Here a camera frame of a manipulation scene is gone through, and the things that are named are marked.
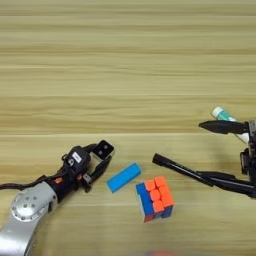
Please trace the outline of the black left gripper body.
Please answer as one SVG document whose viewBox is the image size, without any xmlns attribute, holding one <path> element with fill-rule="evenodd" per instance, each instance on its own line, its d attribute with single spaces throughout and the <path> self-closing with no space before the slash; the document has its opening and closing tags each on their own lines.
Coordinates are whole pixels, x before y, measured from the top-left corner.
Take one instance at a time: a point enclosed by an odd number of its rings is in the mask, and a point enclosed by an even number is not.
<svg viewBox="0 0 256 256">
<path fill-rule="evenodd" d="M 70 193 L 80 187 L 86 193 L 91 190 L 92 178 L 88 173 L 88 167 L 61 167 L 61 169 L 49 179 L 49 186 L 54 190 L 57 200 L 62 202 Z"/>
</svg>

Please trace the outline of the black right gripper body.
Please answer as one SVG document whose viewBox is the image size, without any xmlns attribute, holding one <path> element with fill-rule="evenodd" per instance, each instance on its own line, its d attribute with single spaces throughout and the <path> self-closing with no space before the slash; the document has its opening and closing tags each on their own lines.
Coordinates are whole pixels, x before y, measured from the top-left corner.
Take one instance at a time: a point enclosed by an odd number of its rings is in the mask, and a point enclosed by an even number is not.
<svg viewBox="0 0 256 256">
<path fill-rule="evenodd" d="M 248 147 L 240 154 L 242 173 L 249 176 L 250 182 L 256 186 L 256 121 L 245 123 L 249 135 Z"/>
</svg>

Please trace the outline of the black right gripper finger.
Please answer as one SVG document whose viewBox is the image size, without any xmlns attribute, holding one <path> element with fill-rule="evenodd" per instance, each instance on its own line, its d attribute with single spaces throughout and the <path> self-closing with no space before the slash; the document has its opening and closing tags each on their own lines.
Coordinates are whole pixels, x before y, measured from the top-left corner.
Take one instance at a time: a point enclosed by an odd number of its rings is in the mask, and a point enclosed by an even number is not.
<svg viewBox="0 0 256 256">
<path fill-rule="evenodd" d="M 245 123 L 225 120 L 205 121 L 200 123 L 199 127 L 220 134 L 243 134 L 248 131 L 247 125 Z"/>
<path fill-rule="evenodd" d="M 256 185 L 249 181 L 239 180 L 234 175 L 217 171 L 199 171 L 199 174 L 223 190 L 256 198 Z"/>
</svg>

